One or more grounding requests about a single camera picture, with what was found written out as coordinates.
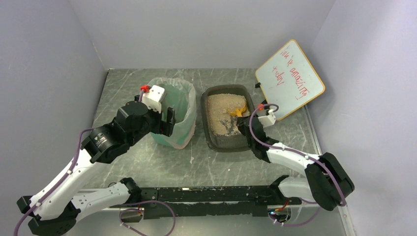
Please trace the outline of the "yellow litter scoop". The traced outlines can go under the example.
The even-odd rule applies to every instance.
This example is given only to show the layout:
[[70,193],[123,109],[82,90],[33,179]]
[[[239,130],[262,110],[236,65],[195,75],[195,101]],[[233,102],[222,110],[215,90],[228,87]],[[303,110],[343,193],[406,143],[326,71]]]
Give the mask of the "yellow litter scoop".
[[241,108],[235,108],[234,110],[228,110],[227,113],[231,116],[231,117],[243,117],[243,114],[247,111],[247,105],[245,104],[243,107]]

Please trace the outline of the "dark grey litter tray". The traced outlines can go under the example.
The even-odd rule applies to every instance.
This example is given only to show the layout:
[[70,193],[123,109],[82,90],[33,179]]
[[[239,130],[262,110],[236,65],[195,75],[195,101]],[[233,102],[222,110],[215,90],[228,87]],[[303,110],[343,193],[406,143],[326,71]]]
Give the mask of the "dark grey litter tray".
[[243,85],[220,85],[208,88],[201,96],[201,114],[208,147],[216,152],[241,152],[249,150],[247,140],[240,132],[234,136],[217,136],[211,130],[208,118],[208,97],[214,94],[230,93],[243,95],[247,102],[249,115],[254,111],[254,105],[247,88]]

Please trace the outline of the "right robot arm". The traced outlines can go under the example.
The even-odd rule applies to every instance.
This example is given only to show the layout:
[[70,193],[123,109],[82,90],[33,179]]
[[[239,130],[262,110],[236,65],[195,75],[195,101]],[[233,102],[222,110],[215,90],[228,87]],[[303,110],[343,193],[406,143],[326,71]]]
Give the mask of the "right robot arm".
[[317,155],[288,147],[268,137],[257,117],[238,118],[237,127],[258,159],[300,174],[278,182],[278,190],[285,198],[310,200],[328,211],[345,206],[355,185],[333,154]]

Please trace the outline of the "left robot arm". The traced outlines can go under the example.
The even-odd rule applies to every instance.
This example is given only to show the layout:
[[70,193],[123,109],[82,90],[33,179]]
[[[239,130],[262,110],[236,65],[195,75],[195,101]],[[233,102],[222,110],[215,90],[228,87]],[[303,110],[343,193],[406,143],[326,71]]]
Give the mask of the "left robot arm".
[[40,192],[23,196],[17,205],[29,217],[29,229],[36,236],[61,236],[83,218],[112,206],[150,203],[136,182],[126,177],[111,187],[80,195],[79,190],[99,171],[139,142],[148,133],[171,136],[175,111],[159,112],[139,101],[118,109],[114,119],[90,128],[78,142],[75,156]]

